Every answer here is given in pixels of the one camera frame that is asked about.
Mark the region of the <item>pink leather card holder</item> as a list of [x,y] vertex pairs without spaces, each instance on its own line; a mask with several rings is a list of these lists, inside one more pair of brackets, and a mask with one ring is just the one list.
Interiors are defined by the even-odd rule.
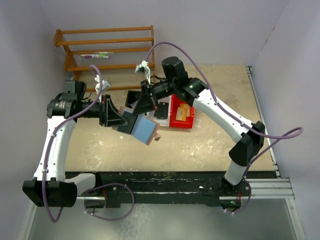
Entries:
[[152,141],[159,141],[161,135],[158,133],[160,124],[144,114],[133,115],[133,109],[121,106],[118,113],[127,121],[127,125],[113,126],[112,129],[133,136],[136,140],[149,146]]

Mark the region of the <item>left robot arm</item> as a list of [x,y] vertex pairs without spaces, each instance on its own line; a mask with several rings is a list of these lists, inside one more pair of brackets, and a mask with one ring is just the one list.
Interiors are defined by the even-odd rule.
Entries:
[[83,101],[86,89],[82,81],[66,80],[63,91],[47,105],[47,134],[41,159],[33,178],[22,185],[22,191],[38,207],[70,208],[83,192],[98,196],[103,191],[102,182],[91,173],[66,180],[71,135],[78,118],[97,118],[103,127],[125,126],[128,121],[108,94],[98,102]]

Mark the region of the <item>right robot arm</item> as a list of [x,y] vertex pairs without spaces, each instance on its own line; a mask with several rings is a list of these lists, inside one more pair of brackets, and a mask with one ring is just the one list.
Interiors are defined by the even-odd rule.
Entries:
[[188,76],[178,57],[168,57],[161,64],[165,78],[155,84],[151,84],[151,70],[147,61],[144,60],[135,67],[135,72],[144,74],[146,79],[140,83],[141,93],[134,107],[134,115],[158,110],[159,100],[171,95],[207,115],[235,142],[235,146],[229,151],[231,162],[222,183],[222,190],[226,195],[235,195],[240,190],[240,182],[249,162],[264,145],[265,125],[261,121],[253,123],[242,117],[213,96],[207,83]]

